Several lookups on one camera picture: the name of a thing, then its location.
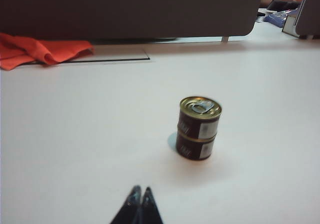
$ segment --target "table surface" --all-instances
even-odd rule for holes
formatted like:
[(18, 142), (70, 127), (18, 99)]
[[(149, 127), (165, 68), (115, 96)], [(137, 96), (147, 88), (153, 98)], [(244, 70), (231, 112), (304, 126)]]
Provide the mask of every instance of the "table surface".
[[(320, 223), (320, 40), (115, 47), (150, 60), (1, 72), (1, 223), (107, 224), (137, 184), (166, 224)], [(223, 108), (204, 161), (174, 149), (193, 95)]]

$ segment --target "stacked cans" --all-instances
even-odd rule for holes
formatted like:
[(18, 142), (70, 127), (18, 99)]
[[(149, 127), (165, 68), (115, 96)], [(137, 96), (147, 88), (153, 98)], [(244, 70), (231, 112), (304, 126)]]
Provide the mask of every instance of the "stacked cans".
[(221, 111), (208, 98), (188, 97), (180, 102), (176, 149), (182, 156), (203, 160), (211, 155)]

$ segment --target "can label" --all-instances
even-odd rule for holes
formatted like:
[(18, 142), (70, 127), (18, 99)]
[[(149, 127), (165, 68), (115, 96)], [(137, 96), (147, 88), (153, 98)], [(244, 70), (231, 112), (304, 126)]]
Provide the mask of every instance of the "can label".
[(214, 120), (193, 119), (180, 112), (178, 129), (188, 137), (196, 139), (209, 139), (217, 134), (219, 118)]
[(176, 137), (176, 150), (182, 156), (192, 160), (206, 159), (211, 155), (214, 145), (214, 139), (211, 138), (207, 141), (196, 142), (184, 136), (180, 131)]

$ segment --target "tin can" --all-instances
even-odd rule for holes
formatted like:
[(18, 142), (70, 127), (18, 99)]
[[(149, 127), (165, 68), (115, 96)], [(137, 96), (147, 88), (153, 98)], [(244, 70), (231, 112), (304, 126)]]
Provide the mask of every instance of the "tin can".
[(187, 137), (210, 139), (217, 134), (221, 106), (208, 98), (188, 97), (180, 102), (178, 129)]
[(176, 137), (176, 150), (185, 158), (203, 160), (211, 155), (214, 140), (215, 136), (206, 140), (189, 138), (183, 132), (178, 130)]

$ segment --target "computer monitor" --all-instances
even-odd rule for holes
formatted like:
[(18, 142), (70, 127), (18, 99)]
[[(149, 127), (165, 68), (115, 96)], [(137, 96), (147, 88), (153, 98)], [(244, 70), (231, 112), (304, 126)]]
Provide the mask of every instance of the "computer monitor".
[(288, 9), (296, 9), (300, 4), (300, 1), (294, 0), (272, 0), (266, 9), (280, 12)]
[(293, 26), (297, 34), (320, 35), (319, 8), (319, 0), (302, 0)]
[(0, 31), (41, 39), (239, 36), (260, 0), (0, 0)]

